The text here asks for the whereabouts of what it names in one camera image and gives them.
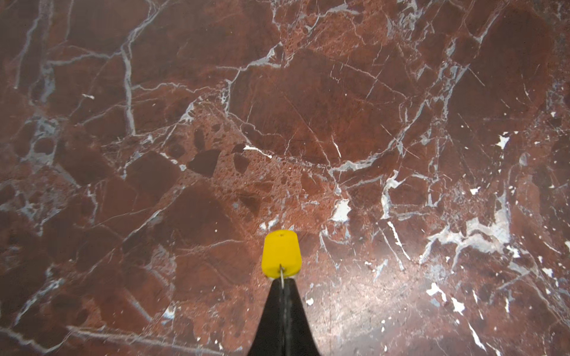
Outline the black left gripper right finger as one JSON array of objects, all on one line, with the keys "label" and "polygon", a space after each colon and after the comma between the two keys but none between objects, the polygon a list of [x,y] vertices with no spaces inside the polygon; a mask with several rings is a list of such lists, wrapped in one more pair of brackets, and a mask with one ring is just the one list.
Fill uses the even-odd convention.
[{"label": "black left gripper right finger", "polygon": [[284,355],[320,355],[295,280],[290,278],[284,281]]}]

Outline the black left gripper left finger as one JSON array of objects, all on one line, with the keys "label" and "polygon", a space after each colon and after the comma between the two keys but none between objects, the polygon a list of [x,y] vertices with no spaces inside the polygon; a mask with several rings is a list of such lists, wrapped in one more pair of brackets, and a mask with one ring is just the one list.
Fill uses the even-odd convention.
[{"label": "black left gripper left finger", "polygon": [[279,356],[284,352],[284,287],[273,280],[248,356]]}]

